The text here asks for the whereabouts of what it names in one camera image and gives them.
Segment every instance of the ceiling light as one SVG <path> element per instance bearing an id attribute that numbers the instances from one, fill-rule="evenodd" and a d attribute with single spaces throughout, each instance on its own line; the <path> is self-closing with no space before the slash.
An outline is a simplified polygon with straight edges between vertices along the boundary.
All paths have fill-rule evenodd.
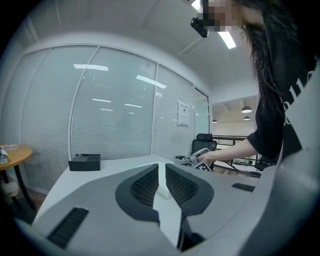
<path id="1" fill-rule="evenodd" d="M 100 66 L 100 65 L 87 65 L 86 64 L 73 64 L 76 69 L 87 69 L 87 70 L 101 70 L 101 71 L 108 71 L 107 66 Z"/>
<path id="2" fill-rule="evenodd" d="M 249 106 L 244 106 L 244 107 L 242 108 L 241 112 L 242 112 L 242 113 L 250 113 L 250 112 L 252 112 L 252 109 L 251 109 L 251 107 L 249 107 Z"/>
<path id="3" fill-rule="evenodd" d="M 152 85 L 155 85 L 156 84 L 156 86 L 158 86 L 158 87 L 160 87 L 160 88 L 162 88 L 162 89 L 165 89 L 167 86 L 166 85 L 164 85 L 164 84 L 162 84 L 162 83 L 160 83 L 160 82 L 156 82 L 155 80 L 152 80 L 152 79 L 150 79 L 150 78 L 146 78 L 146 77 L 144 77 L 144 76 L 142 76 L 142 75 L 137 75 L 136 76 L 136 79 L 139 79 L 139 80 L 141 80 L 141 81 L 145 81 L 145 82 L 147 82 L 147 83 L 149 83 L 149 84 L 152 84 Z"/>
<path id="4" fill-rule="evenodd" d="M 137 106 L 137 105 L 131 105 L 131 104 L 124 104 L 124 105 L 130 106 L 130 107 L 142 108 L 142 106 Z"/>
<path id="5" fill-rule="evenodd" d="M 200 0 L 195 0 L 192 4 L 192 7 L 196 9 L 198 12 L 201 12 L 201 4 Z"/>
<path id="6" fill-rule="evenodd" d="M 98 99 L 98 98 L 93 98 L 93 100 L 96 102 L 111 102 L 110 100 L 104 100 L 104 99 Z"/>
<path id="7" fill-rule="evenodd" d="M 228 31 L 218 32 L 229 49 L 235 48 L 236 43 Z"/>

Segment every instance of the glass wall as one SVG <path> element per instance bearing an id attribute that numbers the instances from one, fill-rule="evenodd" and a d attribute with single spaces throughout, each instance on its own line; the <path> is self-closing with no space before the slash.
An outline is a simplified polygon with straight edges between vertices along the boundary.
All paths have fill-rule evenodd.
<path id="1" fill-rule="evenodd" d="M 68 125 L 79 78 L 96 47 L 50 49 L 30 84 L 22 115 L 21 142 L 32 149 L 25 163 L 31 186 L 50 190 L 68 167 Z"/>
<path id="2" fill-rule="evenodd" d="M 209 99 L 203 93 L 194 90 L 195 96 L 195 135 L 210 132 Z"/>
<path id="3" fill-rule="evenodd" d="M 175 156 L 190 156 L 195 138 L 194 86 L 162 66 L 157 81 L 152 152 L 172 161 Z M 179 124 L 179 102 L 188 105 L 185 124 Z"/>
<path id="4" fill-rule="evenodd" d="M 187 107 L 183 115 L 179 105 Z M 76 154 L 189 156 L 195 136 L 209 133 L 208 109 L 192 83 L 149 59 L 54 47 L 21 58 L 5 95 L 1 140 L 32 149 L 22 176 L 48 192 Z"/>
<path id="5" fill-rule="evenodd" d="M 124 51 L 101 47 L 76 95 L 71 156 L 101 159 L 150 155 L 157 65 Z"/>

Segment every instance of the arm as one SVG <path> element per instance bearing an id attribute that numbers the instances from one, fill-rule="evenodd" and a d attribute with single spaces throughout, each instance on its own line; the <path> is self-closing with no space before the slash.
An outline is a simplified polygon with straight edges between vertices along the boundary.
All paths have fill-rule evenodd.
<path id="1" fill-rule="evenodd" d="M 282 108 L 280 99 L 278 99 L 278 103 L 279 108 Z M 270 112 L 259 102 L 255 121 L 257 129 L 246 140 L 223 150 L 203 154 L 198 157 L 198 160 L 204 161 L 210 166 L 213 161 L 245 158 L 256 154 L 274 159 L 282 146 L 284 116 L 279 111 Z"/>
<path id="2" fill-rule="evenodd" d="M 210 166 L 213 161 L 246 158 L 257 154 L 258 152 L 256 151 L 256 149 L 251 145 L 251 143 L 247 139 L 245 139 L 237 145 L 230 146 L 226 149 L 216 150 L 203 154 L 198 157 L 198 160 L 204 161 L 208 166 Z"/>

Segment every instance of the woman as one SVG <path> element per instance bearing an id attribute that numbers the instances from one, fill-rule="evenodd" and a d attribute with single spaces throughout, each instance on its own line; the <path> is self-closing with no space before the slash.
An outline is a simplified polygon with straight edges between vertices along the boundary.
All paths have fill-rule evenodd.
<path id="1" fill-rule="evenodd" d="M 203 21 L 209 30 L 243 28 L 255 77 L 259 84 L 257 130 L 246 140 L 224 150 L 208 152 L 198 159 L 208 166 L 213 161 L 261 154 L 274 159 L 299 151 L 299 142 L 285 111 L 304 92 L 316 67 L 319 48 L 313 37 L 311 19 L 316 8 L 290 0 L 202 0 Z"/>

